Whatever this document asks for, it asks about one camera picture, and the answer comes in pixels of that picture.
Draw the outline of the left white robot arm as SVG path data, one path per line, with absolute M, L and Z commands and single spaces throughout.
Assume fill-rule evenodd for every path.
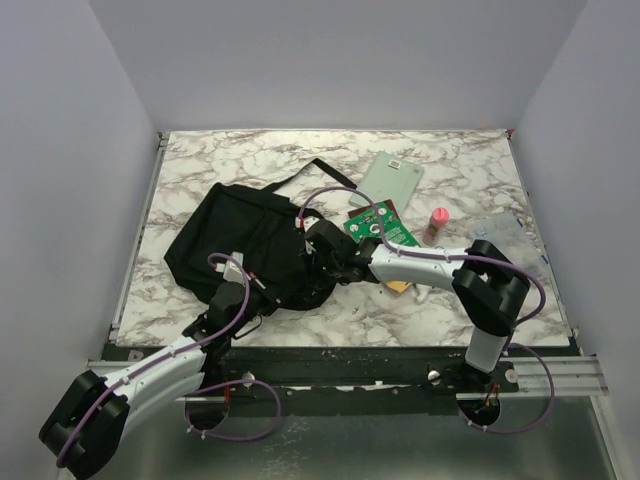
M 77 376 L 41 427 L 39 440 L 56 465 L 89 479 L 111 460 L 121 439 L 179 397 L 214 393 L 218 367 L 232 337 L 268 306 L 264 285 L 225 282 L 200 314 L 169 346 L 107 375 Z

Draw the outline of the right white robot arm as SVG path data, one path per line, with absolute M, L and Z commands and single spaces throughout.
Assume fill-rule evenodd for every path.
M 455 293 L 473 331 L 460 379 L 480 392 L 496 380 L 496 365 L 528 295 L 531 281 L 493 244 L 476 240 L 467 249 L 429 249 L 353 240 L 328 220 L 297 219 L 312 278 L 319 284 L 401 281 Z

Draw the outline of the black student backpack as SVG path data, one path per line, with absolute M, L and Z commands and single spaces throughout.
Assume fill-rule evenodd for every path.
M 217 288 L 227 282 L 222 275 L 225 261 L 232 252 L 240 252 L 243 285 L 251 279 L 264 285 L 268 306 L 259 316 L 279 308 L 308 311 L 321 306 L 339 284 L 312 286 L 303 232 L 294 228 L 299 212 L 315 210 L 279 195 L 281 186 L 215 184 L 164 256 L 177 285 L 208 306 Z

